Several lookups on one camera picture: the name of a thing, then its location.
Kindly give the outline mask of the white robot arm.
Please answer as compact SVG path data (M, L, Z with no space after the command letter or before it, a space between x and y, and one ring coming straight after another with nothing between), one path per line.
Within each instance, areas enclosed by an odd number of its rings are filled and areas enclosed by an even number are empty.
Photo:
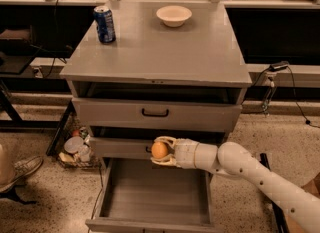
M217 147L160 136L151 146L151 160L160 166L241 177L262 191L307 233L320 233L320 199L263 166L240 144L225 142Z

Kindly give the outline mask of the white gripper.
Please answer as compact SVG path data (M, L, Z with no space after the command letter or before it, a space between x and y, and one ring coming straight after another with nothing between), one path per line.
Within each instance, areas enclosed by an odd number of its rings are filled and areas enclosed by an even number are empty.
M162 142L169 147L174 147L174 157L164 157L162 159L151 158L154 164L167 167L177 167L183 169L195 169L195 151L198 146L196 141L190 139L176 139L169 136L159 136L155 142Z

